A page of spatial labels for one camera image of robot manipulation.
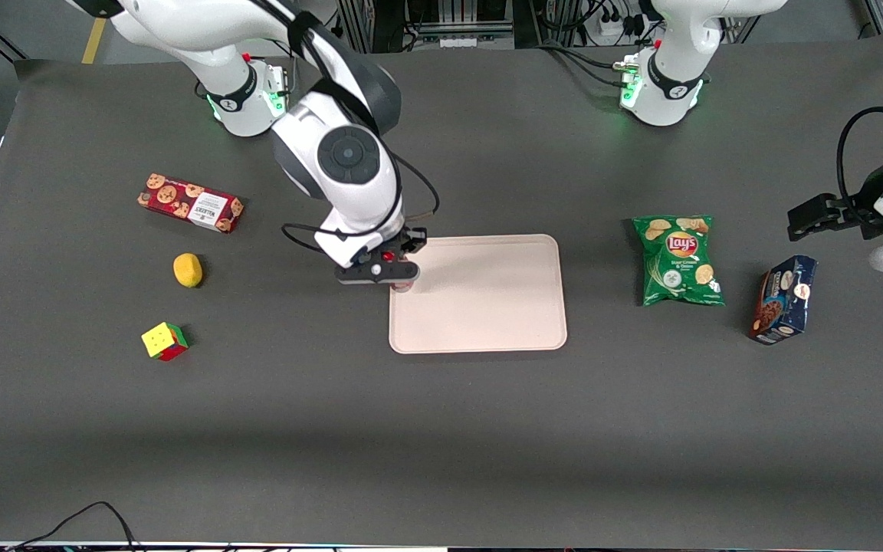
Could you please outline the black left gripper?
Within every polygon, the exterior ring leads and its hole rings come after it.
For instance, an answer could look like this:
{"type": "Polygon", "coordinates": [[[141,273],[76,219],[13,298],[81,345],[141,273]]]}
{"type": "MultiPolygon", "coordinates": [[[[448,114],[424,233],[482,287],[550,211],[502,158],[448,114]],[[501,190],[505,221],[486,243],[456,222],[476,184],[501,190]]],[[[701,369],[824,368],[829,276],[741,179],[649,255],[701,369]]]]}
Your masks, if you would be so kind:
{"type": "Polygon", "coordinates": [[[834,193],[817,195],[787,212],[789,241],[825,230],[858,228],[863,235],[883,235],[883,215],[875,207],[883,184],[864,184],[854,195],[838,198],[834,193]]]}

